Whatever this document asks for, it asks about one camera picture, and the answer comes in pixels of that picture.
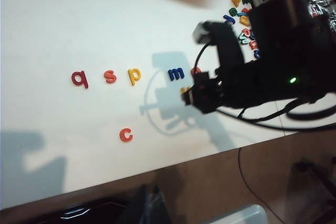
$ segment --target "white table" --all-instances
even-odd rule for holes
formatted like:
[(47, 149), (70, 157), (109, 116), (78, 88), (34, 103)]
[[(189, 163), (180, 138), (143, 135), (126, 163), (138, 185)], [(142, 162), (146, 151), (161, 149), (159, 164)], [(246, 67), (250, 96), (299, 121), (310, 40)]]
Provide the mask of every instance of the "white table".
[[(180, 100), (201, 48), (194, 27), (223, 21), (231, 7), (230, 0), (2, 0), (1, 207), (283, 136), (201, 115)], [(243, 51), (253, 58), (248, 46)], [(215, 48), (199, 66), (213, 74)], [(167, 71), (177, 67), (186, 77), (171, 82)], [(132, 68), (142, 72), (135, 86)], [(109, 69), (113, 84), (103, 77)], [(81, 70), (88, 89), (71, 82)], [(275, 111), (271, 102), (246, 116)], [(119, 139), (125, 127), (129, 143)]]

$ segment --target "brown floor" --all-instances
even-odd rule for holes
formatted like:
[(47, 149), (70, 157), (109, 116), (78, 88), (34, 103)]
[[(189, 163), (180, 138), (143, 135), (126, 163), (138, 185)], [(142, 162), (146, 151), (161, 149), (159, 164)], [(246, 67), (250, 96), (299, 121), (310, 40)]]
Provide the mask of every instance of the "brown floor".
[[(295, 134), (241, 149), (243, 174), (251, 189), (286, 223), (310, 223), (326, 212), (332, 198), (316, 178), (293, 166), (310, 160), (332, 173), (336, 131)], [(262, 205), (270, 224), (281, 223), (246, 187), (238, 150), (196, 159), (0, 211), (0, 222), (17, 222), (81, 202), (117, 195), (130, 199), (142, 184), (157, 184), (174, 223), (202, 223), (245, 204)]]

